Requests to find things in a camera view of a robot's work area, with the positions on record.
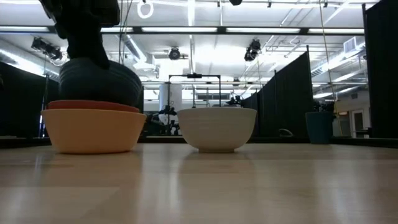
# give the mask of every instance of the stacked bowls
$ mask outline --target stacked bowls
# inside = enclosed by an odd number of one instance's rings
[[[103,101],[62,100],[42,111],[53,146],[67,154],[128,152],[146,115],[137,108]]]
[[[199,152],[234,152],[250,139],[256,110],[247,108],[193,108],[177,112],[186,142]]]

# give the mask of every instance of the table surface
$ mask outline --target table surface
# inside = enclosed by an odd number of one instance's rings
[[[396,224],[398,149],[140,144],[76,156],[0,150],[0,223]]]

